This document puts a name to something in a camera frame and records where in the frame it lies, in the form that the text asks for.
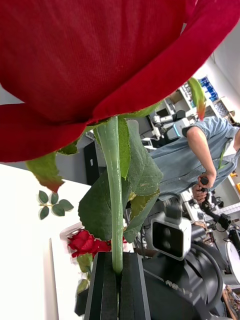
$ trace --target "green stem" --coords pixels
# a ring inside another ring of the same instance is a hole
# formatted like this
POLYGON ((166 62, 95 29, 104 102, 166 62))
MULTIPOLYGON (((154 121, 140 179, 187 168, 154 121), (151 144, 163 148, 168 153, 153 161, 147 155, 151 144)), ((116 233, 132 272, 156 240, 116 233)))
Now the green stem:
POLYGON ((123 200, 119 155, 118 117, 97 128, 106 161, 111 199, 112 267, 116 274, 123 270, 123 200))

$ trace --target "white tabletop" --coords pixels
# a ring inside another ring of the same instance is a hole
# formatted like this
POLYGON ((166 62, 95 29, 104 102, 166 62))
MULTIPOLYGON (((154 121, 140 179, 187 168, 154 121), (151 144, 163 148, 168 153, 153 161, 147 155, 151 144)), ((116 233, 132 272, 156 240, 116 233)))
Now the white tabletop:
POLYGON ((51 192, 31 172, 0 164, 0 319, 58 319, 50 238, 79 222, 78 203, 89 188, 66 181, 59 198, 74 209, 41 221, 38 192, 51 192))

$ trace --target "person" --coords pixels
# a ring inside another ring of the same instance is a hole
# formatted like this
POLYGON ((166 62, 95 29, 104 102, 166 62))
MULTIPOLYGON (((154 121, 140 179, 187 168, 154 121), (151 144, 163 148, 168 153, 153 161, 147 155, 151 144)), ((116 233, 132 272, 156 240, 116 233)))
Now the person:
MULTIPOLYGON (((212 116, 182 129, 183 137, 160 147, 151 156, 163 173, 160 192, 180 194, 192 187, 193 197, 202 203, 206 192, 215 189, 237 166, 240 156, 240 128, 227 119, 212 116), (203 185, 201 178, 207 177, 203 185)), ((160 194, 160 199, 169 198, 160 194)))

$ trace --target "red rose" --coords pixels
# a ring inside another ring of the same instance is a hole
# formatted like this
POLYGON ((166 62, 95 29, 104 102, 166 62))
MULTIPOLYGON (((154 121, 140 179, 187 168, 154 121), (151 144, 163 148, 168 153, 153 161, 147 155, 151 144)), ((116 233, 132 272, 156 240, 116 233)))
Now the red rose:
POLYGON ((76 250, 72 257, 78 257, 85 254, 92 254, 94 258, 98 252, 111 251, 111 241, 100 241, 85 229, 81 229, 77 234, 69 239, 69 247, 76 250))
POLYGON ((236 25, 240 0, 1 0, 0 12, 0 83, 24 102, 0 107, 10 162, 168 96, 236 25))

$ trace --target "leaf sprig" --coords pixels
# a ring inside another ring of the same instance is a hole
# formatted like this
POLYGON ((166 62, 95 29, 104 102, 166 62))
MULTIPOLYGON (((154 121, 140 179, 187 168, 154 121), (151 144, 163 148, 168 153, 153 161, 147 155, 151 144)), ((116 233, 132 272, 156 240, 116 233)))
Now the leaf sprig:
POLYGON ((41 220, 49 215, 49 208, 51 208, 52 212, 59 217, 65 216, 65 212, 71 211, 74 208, 74 206, 66 199, 59 201, 59 195, 55 192, 51 194, 49 199, 49 196, 44 191, 40 190, 38 199, 40 206, 43 207, 39 214, 41 220))

